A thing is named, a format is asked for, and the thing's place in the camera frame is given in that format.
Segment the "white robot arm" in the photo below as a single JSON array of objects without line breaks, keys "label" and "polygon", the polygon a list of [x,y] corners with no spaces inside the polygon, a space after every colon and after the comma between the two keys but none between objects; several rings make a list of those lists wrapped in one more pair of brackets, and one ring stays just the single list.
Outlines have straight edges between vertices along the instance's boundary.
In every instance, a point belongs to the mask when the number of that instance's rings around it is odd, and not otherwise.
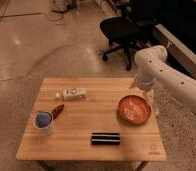
[{"label": "white robot arm", "polygon": [[167,55],[167,49],[162,45],[137,51],[134,56],[138,67],[135,84],[147,91],[158,80],[196,115],[196,80],[167,65]]}]

